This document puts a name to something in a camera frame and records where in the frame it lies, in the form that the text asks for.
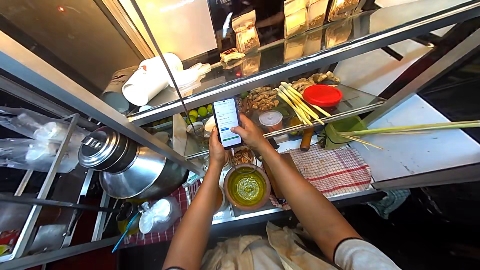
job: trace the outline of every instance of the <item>red container lid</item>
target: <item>red container lid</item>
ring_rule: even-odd
[[[303,92],[303,98],[312,105],[332,107],[340,102],[343,94],[335,87],[326,85],[309,86]]]

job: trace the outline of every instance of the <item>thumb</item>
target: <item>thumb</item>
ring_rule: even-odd
[[[240,137],[245,138],[247,136],[247,131],[240,126],[234,126],[230,129],[233,133],[240,135]]]

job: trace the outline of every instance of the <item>checkered towel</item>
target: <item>checkered towel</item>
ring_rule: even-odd
[[[372,180],[370,167],[353,148],[323,150],[318,145],[307,152],[288,150],[300,174],[326,197],[366,190]],[[285,200],[270,194],[276,207],[290,210]]]
[[[200,180],[195,182],[193,185],[189,186],[189,193],[190,198],[193,199],[195,193],[197,192],[200,186]],[[185,192],[185,188],[180,187],[175,190],[170,197],[174,197],[180,203],[180,208],[182,212],[182,217],[187,211],[187,194]],[[180,224],[182,218],[179,218],[172,227],[168,228],[168,230],[161,232],[161,233],[147,233],[142,234],[141,232],[137,232],[135,234],[125,236],[123,239],[123,247],[127,246],[136,246],[136,245],[147,245],[158,243],[162,241],[172,240],[173,234],[175,233],[176,228]]]

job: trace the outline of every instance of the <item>kitchen towel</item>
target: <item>kitchen towel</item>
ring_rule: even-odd
[[[370,167],[354,148],[323,150],[317,144],[307,152],[292,149],[284,153],[290,153],[300,174],[327,198],[370,187]],[[270,201],[276,207],[291,209],[286,200],[277,199],[273,194]]]

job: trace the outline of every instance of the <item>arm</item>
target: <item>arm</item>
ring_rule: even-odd
[[[168,249],[162,269],[181,267],[185,270],[199,269],[208,241],[210,226],[215,212],[218,180],[227,155],[217,138],[214,128],[210,136],[210,165],[204,180],[182,218]]]
[[[240,120],[242,127],[234,127],[232,132],[256,149],[270,168],[275,168],[272,173],[285,199],[330,260],[333,261],[333,252],[340,241],[361,238],[335,206],[280,157],[250,119],[241,115]]]

